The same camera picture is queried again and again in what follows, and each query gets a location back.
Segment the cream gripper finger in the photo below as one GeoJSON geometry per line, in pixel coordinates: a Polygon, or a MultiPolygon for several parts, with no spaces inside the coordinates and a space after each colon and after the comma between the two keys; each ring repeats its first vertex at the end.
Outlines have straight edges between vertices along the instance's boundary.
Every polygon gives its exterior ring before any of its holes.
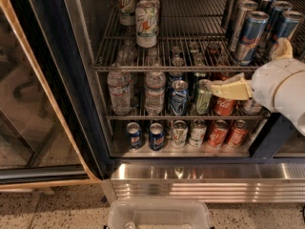
{"type": "Polygon", "coordinates": [[[222,80],[205,80],[207,89],[215,96],[232,99],[247,100],[252,98],[251,80],[245,78],[244,73],[239,73],[224,81],[222,80]]]}
{"type": "Polygon", "coordinates": [[[288,38],[280,37],[273,45],[271,50],[271,59],[292,59],[293,47],[288,38]]]}

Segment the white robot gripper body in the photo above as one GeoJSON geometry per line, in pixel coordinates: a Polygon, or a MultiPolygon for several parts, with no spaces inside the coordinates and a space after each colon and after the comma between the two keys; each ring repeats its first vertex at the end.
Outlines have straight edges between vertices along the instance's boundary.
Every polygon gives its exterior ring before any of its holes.
{"type": "Polygon", "coordinates": [[[303,113],[305,64],[297,59],[277,59],[259,67],[252,76],[256,102],[274,113],[303,113]]]}

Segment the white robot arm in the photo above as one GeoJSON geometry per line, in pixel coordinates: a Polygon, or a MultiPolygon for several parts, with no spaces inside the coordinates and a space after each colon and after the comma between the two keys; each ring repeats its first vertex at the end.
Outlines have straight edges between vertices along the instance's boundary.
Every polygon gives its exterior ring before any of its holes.
{"type": "Polygon", "coordinates": [[[247,80],[239,73],[225,81],[206,80],[207,89],[215,96],[254,99],[272,113],[281,113],[305,135],[305,63],[294,58],[291,42],[278,39],[272,60],[255,70],[247,80]]]}

